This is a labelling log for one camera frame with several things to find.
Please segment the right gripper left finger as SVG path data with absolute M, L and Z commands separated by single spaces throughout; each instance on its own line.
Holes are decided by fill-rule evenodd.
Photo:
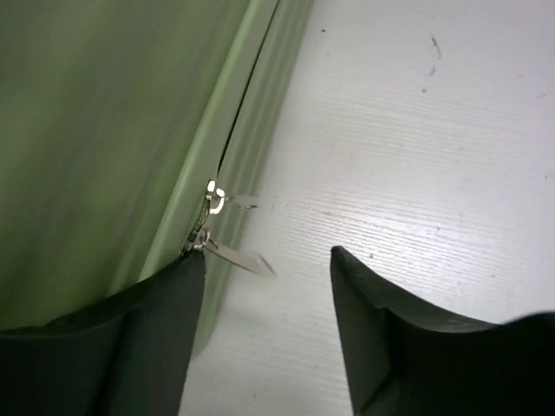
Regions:
M 191 251 L 39 327 L 1 333 L 3 415 L 176 415 L 205 289 Z

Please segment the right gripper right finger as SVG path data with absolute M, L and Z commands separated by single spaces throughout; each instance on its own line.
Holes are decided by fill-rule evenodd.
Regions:
M 554 315 L 501 324 L 456 314 L 331 251 L 355 415 L 551 415 Z

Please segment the green suitcase blue lining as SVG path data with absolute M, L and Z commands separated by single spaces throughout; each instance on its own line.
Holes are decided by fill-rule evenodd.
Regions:
M 1 333 L 37 335 L 210 230 L 206 187 L 253 194 L 310 1 L 1 4 Z

